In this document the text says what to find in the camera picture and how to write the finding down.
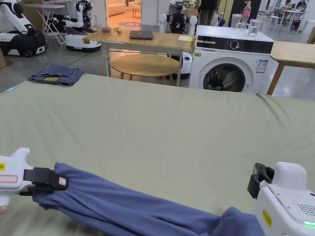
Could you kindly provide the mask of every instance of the glass cup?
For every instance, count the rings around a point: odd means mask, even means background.
[[[241,22],[242,19],[242,14],[233,14],[232,15],[232,21],[231,21],[231,28],[232,29],[237,29],[239,23]]]
[[[249,21],[249,27],[248,27],[248,37],[249,38],[255,38],[256,37],[261,23],[262,23],[262,21],[258,20],[258,19],[251,19]]]

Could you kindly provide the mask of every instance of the round wooden stool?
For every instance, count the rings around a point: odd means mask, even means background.
[[[132,76],[161,76],[165,84],[165,76],[169,75],[172,86],[172,74],[178,72],[178,65],[179,62],[170,57],[151,54],[131,54],[111,60],[111,67],[121,73],[121,79],[124,74],[129,75],[129,80]]]

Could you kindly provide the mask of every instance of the green bedsheet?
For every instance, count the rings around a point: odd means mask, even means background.
[[[85,75],[73,87],[24,82],[0,95],[0,155],[64,162],[214,214],[251,213],[255,162],[298,163],[315,191],[315,102]],[[102,235],[14,196],[2,236]]]

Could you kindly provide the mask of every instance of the washing machine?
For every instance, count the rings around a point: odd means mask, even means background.
[[[258,93],[273,40],[261,32],[198,25],[190,88]]]

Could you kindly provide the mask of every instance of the white robot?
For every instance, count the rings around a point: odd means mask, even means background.
[[[93,18],[93,7],[93,3],[87,0],[80,0],[76,3],[77,19],[53,19],[56,25],[67,29],[68,34],[65,36],[67,49],[81,52],[96,52],[101,49],[100,43],[90,42],[89,44],[84,44],[82,40],[84,36],[89,34],[88,30],[91,28],[91,20]]]
[[[29,153],[28,148],[19,148],[10,157],[0,156],[0,206],[8,206],[15,194],[32,196],[34,192],[53,193],[68,188],[67,176],[29,166],[26,163]]]
[[[19,148],[10,157],[0,156],[0,214],[12,195],[53,193],[69,186],[67,176],[29,166],[29,152]],[[315,194],[306,185],[307,173],[298,164],[278,162],[275,169],[255,164],[247,190],[257,199],[254,214],[266,236],[315,235]]]
[[[46,38],[23,15],[16,0],[0,0],[0,11],[17,28],[9,33],[0,32],[0,47],[4,55],[31,57],[46,50]]]
[[[266,236],[315,235],[315,194],[306,185],[298,164],[254,165],[247,190],[257,199],[254,214]]]
[[[183,9],[182,3],[176,3],[171,5],[170,9],[173,9],[173,12],[170,10],[170,14],[161,14],[159,17],[159,31],[161,33],[170,32],[173,34],[188,34],[194,35],[196,24],[198,19],[196,16],[188,17],[186,14],[182,14]],[[181,79],[188,78],[190,73],[190,68],[192,65],[192,56],[189,53],[183,52],[183,61],[182,61],[182,70],[181,70]]]

